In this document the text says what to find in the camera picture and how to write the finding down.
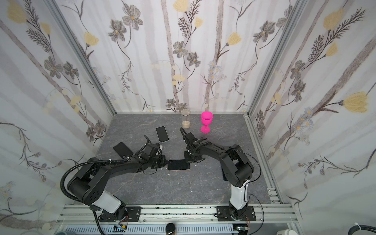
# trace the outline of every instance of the smartphone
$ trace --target smartphone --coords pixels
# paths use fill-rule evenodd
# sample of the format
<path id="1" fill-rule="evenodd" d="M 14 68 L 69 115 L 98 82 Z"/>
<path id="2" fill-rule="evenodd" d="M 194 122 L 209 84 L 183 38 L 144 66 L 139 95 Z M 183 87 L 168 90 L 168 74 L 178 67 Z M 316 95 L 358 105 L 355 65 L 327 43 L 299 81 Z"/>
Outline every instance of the smartphone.
<path id="1" fill-rule="evenodd" d="M 167 161 L 168 171 L 189 170 L 189 169 L 191 169 L 191 164 L 186 162 L 184 159 Z"/>
<path id="2" fill-rule="evenodd" d="M 158 139 L 160 143 L 163 143 L 169 140 L 166 128 L 164 126 L 157 127 L 155 130 L 157 131 L 157 135 L 158 135 Z"/>
<path id="3" fill-rule="evenodd" d="M 130 150 L 123 142 L 120 142 L 117 145 L 115 145 L 113 149 L 123 159 L 126 158 L 127 156 L 133 155 L 132 150 Z"/>

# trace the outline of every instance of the black knob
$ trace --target black knob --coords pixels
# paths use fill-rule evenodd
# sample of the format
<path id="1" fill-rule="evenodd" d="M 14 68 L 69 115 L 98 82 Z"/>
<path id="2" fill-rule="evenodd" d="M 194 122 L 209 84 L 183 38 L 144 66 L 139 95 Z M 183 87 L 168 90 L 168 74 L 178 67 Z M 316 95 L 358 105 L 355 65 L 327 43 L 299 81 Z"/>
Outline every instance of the black knob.
<path id="1" fill-rule="evenodd" d="M 175 234 L 175 225 L 173 223 L 169 223 L 166 225 L 166 234 L 167 235 Z"/>

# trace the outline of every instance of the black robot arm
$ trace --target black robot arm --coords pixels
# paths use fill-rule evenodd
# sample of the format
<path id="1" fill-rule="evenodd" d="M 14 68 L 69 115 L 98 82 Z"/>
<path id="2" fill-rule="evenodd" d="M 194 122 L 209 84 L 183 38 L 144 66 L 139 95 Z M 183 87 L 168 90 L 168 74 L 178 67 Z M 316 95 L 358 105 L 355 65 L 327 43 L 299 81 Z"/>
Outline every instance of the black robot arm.
<path id="1" fill-rule="evenodd" d="M 141 172 L 148 167 L 157 169 L 167 164 L 160 144 L 152 144 L 147 137 L 146 139 L 146 144 L 139 151 L 135 154 L 131 153 L 124 160 L 107 161 L 90 158 L 87 162 L 72 167 L 61 179 L 62 192 L 67 197 L 88 205 L 93 211 L 103 209 L 106 219 L 122 220 L 127 214 L 125 204 L 105 191 L 108 180 L 126 173 Z M 66 176 L 78 167 L 81 167 L 80 170 L 67 185 L 68 191 L 73 196 L 65 189 L 64 182 Z"/>
<path id="2" fill-rule="evenodd" d="M 252 177 L 255 169 L 239 145 L 220 146 L 204 141 L 204 138 L 197 139 L 191 132 L 186 133 L 183 128 L 180 128 L 180 132 L 187 144 L 187 150 L 184 152 L 187 162 L 202 161 L 204 160 L 202 155 L 218 160 L 227 180 L 238 188 L 241 188 L 244 182 Z"/>

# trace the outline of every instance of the cable tie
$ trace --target cable tie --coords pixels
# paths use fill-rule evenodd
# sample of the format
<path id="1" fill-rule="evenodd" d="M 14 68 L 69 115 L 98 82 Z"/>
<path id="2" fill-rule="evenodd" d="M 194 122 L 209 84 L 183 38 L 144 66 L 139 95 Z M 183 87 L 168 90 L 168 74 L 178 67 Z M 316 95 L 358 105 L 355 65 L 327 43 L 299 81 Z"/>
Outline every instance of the cable tie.
<path id="1" fill-rule="evenodd" d="M 359 230 L 362 230 L 362 228 L 360 227 L 360 225 L 357 222 L 355 222 L 354 224 L 359 227 Z"/>

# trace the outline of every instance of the pink wine glass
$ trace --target pink wine glass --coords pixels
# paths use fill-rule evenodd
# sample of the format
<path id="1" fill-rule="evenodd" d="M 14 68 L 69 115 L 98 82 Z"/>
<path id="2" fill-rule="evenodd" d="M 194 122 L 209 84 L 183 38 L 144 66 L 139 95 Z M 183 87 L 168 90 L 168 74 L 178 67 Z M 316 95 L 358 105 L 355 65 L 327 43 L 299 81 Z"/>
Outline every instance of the pink wine glass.
<path id="1" fill-rule="evenodd" d="M 210 125 L 210 123 L 212 121 L 213 121 L 213 114 L 211 112 L 205 111 L 201 114 L 201 122 L 202 122 L 202 124 L 204 124 L 201 127 L 202 133 L 209 133 L 210 132 L 210 127 L 208 127 L 208 125 Z"/>

